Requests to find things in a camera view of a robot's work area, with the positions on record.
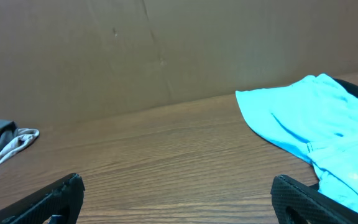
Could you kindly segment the light blue t-shirt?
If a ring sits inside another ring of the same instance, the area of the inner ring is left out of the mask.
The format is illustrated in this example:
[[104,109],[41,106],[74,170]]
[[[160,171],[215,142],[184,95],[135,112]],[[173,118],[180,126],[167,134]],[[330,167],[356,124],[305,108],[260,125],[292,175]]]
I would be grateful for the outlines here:
[[236,100],[255,133],[313,166],[319,193],[358,212],[358,97],[320,74]]

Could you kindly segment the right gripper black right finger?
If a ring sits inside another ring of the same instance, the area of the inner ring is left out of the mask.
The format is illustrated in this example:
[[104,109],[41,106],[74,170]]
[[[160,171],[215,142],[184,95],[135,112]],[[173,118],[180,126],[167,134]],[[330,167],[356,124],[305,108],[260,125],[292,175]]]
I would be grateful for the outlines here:
[[279,224],[358,224],[358,213],[287,175],[274,177],[270,194]]

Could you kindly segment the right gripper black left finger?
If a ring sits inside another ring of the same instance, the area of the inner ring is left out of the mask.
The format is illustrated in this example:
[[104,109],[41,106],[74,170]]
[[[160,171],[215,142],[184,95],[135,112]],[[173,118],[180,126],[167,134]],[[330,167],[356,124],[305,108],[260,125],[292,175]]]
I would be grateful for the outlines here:
[[84,192],[82,178],[68,174],[0,210],[0,224],[75,224]]

